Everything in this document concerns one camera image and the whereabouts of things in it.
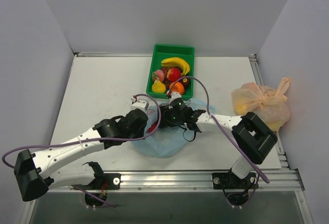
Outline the blue printed plastic bag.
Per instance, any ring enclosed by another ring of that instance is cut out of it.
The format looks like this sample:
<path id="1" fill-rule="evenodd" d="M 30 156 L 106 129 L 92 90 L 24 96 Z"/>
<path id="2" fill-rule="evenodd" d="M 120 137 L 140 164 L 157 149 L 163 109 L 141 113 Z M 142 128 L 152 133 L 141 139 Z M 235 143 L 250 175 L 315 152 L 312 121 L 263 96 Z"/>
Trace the blue printed plastic bag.
<path id="1" fill-rule="evenodd" d="M 192 98 L 184 101 L 185 104 L 193 109 L 206 110 L 206 102 L 198 98 Z M 144 130 L 144 134 L 148 135 L 147 130 L 149 127 L 157 122 L 157 106 L 151 105 L 147 110 L 149 118 Z M 144 140 L 132 141 L 134 149 L 139 153 L 149 157 L 168 158 L 177 153 L 188 142 L 194 140 L 194 132 L 187 130 L 184 131 L 179 127 L 158 128 L 155 133 Z"/>

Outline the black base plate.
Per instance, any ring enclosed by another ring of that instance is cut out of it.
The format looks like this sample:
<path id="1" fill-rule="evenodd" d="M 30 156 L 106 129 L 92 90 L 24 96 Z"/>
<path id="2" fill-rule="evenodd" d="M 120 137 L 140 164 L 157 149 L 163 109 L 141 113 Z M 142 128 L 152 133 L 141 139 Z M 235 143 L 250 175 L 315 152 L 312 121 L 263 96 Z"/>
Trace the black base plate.
<path id="1" fill-rule="evenodd" d="M 97 176 L 89 184 L 76 184 L 74 188 L 81 188 L 84 190 L 118 190 L 121 184 L 121 174 L 119 173 L 105 173 Z"/>
<path id="2" fill-rule="evenodd" d="M 213 188 L 216 190 L 242 189 L 243 181 L 232 172 L 212 173 Z"/>

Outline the orange fruit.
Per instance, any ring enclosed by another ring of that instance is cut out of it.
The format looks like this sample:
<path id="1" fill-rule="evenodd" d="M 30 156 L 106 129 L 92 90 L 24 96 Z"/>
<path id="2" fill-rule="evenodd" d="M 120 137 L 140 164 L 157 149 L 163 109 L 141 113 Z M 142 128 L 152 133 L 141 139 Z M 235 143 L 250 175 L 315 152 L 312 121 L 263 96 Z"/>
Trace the orange fruit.
<path id="1" fill-rule="evenodd" d="M 182 83 L 171 83 L 169 86 L 169 90 L 173 92 L 178 92 L 180 95 L 183 95 L 185 93 L 185 87 Z"/>

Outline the aluminium front rail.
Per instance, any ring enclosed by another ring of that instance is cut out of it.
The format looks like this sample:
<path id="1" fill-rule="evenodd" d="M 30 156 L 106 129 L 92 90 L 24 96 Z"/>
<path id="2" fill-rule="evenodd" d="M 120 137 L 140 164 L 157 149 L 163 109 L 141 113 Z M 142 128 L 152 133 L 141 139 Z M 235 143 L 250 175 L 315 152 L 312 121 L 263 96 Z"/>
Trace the aluminium front rail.
<path id="1" fill-rule="evenodd" d="M 133 171 L 115 172 L 105 171 L 105 173 L 121 174 L 121 184 L 118 190 L 104 191 L 211 191 L 215 190 L 212 183 L 212 173 L 225 173 L 224 171 Z M 246 189 L 260 191 L 301 191 L 304 185 L 296 170 L 269 170 L 265 172 L 269 178 L 266 183 L 258 178 L 256 173 L 250 173 L 242 181 L 242 189 L 226 189 L 226 192 L 242 192 Z M 78 169 L 61 170 L 55 172 L 47 182 L 48 191 L 55 189 L 75 189 L 73 185 L 89 184 L 96 177 L 89 171 L 79 172 Z"/>

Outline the red apple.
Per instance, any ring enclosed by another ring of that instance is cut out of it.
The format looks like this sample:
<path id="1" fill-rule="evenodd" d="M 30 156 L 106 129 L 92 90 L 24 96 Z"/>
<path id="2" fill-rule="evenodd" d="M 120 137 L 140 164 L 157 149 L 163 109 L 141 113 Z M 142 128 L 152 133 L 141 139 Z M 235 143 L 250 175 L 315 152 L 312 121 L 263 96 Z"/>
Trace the red apple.
<path id="1" fill-rule="evenodd" d="M 157 122 L 153 123 L 147 130 L 147 133 L 151 133 L 156 128 L 156 126 L 157 126 Z"/>

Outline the orange plastic bag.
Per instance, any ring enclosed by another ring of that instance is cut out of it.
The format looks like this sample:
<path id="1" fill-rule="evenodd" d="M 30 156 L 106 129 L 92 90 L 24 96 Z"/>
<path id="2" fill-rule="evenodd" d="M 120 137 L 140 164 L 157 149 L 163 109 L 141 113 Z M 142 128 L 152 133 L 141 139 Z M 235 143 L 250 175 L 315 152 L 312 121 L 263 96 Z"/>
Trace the orange plastic bag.
<path id="1" fill-rule="evenodd" d="M 290 78 L 282 78 L 278 87 L 246 83 L 231 93 L 233 108 L 240 115 L 253 112 L 274 132 L 290 119 L 286 101 Z"/>

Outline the peach fruit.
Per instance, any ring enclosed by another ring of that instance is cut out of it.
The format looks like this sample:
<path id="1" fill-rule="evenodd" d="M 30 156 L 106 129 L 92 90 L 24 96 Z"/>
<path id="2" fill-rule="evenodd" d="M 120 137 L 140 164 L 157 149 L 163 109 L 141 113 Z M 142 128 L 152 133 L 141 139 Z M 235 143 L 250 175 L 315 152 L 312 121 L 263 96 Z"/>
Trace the peach fruit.
<path id="1" fill-rule="evenodd" d="M 160 82 L 163 82 L 165 80 L 165 74 L 162 70 L 156 70 L 152 73 L 152 80 L 155 82 L 156 80 L 159 80 Z"/>

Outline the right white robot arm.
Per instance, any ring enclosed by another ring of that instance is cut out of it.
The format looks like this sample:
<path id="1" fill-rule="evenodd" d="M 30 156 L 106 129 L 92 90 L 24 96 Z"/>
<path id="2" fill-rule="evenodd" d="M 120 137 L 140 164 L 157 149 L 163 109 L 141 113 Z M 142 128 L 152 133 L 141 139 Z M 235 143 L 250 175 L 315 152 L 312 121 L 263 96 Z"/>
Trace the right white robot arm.
<path id="1" fill-rule="evenodd" d="M 277 135 L 253 112 L 242 116 L 212 114 L 192 109 L 181 98 L 161 105 L 160 128 L 180 127 L 196 133 L 222 133 L 238 150 L 240 157 L 228 174 L 229 184 L 239 188 L 255 171 L 266 183 L 268 177 L 258 168 L 278 141 Z"/>

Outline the red pomegranate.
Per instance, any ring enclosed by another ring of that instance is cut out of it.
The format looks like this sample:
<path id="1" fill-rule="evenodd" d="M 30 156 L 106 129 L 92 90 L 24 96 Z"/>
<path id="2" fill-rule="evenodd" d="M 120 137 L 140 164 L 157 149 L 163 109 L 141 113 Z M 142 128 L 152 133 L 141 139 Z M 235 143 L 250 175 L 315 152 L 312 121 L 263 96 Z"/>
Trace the red pomegranate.
<path id="1" fill-rule="evenodd" d="M 181 72 L 177 68 L 170 68 L 167 72 L 167 79 L 170 82 L 175 82 L 181 77 Z"/>

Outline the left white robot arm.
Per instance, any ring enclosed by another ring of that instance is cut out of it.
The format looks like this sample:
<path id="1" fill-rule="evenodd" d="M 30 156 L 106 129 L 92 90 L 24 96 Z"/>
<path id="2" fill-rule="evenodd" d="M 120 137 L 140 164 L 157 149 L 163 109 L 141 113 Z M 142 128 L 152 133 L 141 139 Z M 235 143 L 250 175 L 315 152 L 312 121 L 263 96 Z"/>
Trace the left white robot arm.
<path id="1" fill-rule="evenodd" d="M 81 168 L 66 169 L 68 164 L 91 153 L 106 150 L 135 138 L 142 138 L 149 118 L 143 109 L 133 109 L 126 116 L 104 119 L 77 137 L 43 151 L 19 152 L 14 166 L 22 200 L 35 200 L 48 190 L 70 184 L 101 187 L 105 174 L 96 162 L 86 162 Z"/>

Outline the dark mangosteen fruit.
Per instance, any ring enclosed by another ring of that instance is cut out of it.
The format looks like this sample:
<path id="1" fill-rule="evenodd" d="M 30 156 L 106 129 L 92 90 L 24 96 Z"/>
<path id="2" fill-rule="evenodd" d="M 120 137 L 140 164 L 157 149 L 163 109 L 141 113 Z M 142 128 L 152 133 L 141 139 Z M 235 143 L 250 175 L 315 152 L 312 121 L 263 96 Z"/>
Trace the dark mangosteen fruit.
<path id="1" fill-rule="evenodd" d="M 183 78 L 179 81 L 185 89 L 188 89 L 191 85 L 191 80 L 189 78 Z"/>

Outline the green plastic tray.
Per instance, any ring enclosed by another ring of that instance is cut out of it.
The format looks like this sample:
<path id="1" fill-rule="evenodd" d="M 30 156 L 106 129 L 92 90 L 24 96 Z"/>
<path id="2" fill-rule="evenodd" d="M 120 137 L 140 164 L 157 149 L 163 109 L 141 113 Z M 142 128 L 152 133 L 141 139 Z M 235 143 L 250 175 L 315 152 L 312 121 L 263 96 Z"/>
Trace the green plastic tray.
<path id="1" fill-rule="evenodd" d="M 153 56 L 150 66 L 149 79 L 146 87 L 146 93 L 156 99 L 166 99 L 166 94 L 159 94 L 152 91 L 153 81 L 151 79 L 152 73 L 155 70 L 160 69 L 161 61 L 171 57 L 178 57 L 185 60 L 190 66 L 190 72 L 188 76 L 194 76 L 194 47 L 179 46 L 179 45 L 166 45 L 155 44 L 153 50 Z"/>

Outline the yellow banana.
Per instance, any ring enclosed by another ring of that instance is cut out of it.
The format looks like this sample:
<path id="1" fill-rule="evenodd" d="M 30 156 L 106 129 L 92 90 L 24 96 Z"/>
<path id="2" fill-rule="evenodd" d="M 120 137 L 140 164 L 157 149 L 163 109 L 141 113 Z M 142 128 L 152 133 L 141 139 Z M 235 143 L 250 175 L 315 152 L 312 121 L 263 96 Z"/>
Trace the yellow banana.
<path id="1" fill-rule="evenodd" d="M 187 76 L 190 72 L 190 65 L 182 58 L 172 57 L 161 61 L 162 67 L 179 67 L 182 70 L 181 76 Z"/>

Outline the yellow pear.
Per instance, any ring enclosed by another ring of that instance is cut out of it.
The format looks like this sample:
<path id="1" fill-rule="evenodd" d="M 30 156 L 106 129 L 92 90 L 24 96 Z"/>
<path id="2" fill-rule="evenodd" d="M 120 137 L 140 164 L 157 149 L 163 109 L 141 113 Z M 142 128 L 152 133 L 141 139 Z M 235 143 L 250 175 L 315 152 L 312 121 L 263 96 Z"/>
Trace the yellow pear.
<path id="1" fill-rule="evenodd" d="M 165 93 L 167 90 L 167 87 L 165 84 L 163 84 L 163 82 L 159 81 L 158 79 L 156 79 L 152 85 L 152 92 L 154 93 L 159 93 L 159 94 L 163 94 Z"/>

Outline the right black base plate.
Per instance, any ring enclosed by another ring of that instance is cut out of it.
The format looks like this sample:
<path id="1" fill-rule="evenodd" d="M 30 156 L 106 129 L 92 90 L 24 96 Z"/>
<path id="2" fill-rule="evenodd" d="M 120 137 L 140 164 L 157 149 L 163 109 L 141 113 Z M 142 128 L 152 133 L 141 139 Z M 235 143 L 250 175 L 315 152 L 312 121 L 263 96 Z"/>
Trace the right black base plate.
<path id="1" fill-rule="evenodd" d="M 243 181 L 232 172 L 212 173 L 213 188 L 216 190 L 242 189 Z"/>

